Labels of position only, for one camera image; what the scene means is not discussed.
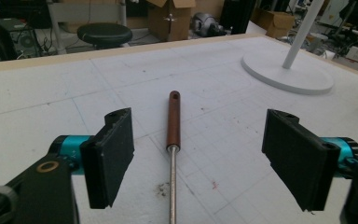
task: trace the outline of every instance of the brown cylinder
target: brown cylinder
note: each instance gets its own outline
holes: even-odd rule
[[[171,91],[168,109],[167,147],[180,147],[180,93]]]

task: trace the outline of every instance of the white table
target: white table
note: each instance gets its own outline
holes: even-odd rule
[[[244,52],[288,48],[234,35],[0,63],[0,185],[43,157],[62,134],[96,134],[131,107],[135,156],[113,208],[90,210],[74,176],[82,223],[168,223],[165,135],[170,91],[182,94],[178,223],[339,223],[350,181],[335,179],[324,212],[302,213],[261,153],[268,108],[320,136],[358,141],[358,73],[300,52],[336,85],[326,95],[274,89],[241,67]]]

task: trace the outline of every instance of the dirt speck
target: dirt speck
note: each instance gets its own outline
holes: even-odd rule
[[[156,193],[156,197],[163,200],[164,198],[166,198],[169,195],[169,193],[171,191],[170,183],[167,182],[164,184],[158,184],[158,185],[156,185],[156,188],[154,191]]]
[[[216,181],[212,181],[212,189],[217,189],[217,187],[219,186]]]

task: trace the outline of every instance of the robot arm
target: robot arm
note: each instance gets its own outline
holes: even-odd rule
[[[0,223],[79,223],[71,175],[86,177],[91,208],[112,206],[133,158],[131,110],[105,116],[95,136],[59,136],[48,154],[0,186]]]
[[[320,138],[301,126],[298,117],[269,109],[262,151],[303,211],[324,210],[334,176],[352,179],[340,218],[342,223],[358,223],[358,144],[355,141]]]

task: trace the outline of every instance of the black stool seat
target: black stool seat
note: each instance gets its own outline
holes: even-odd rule
[[[111,22],[95,22],[80,26],[77,36],[97,48],[110,49],[129,42],[132,31],[126,26]]]

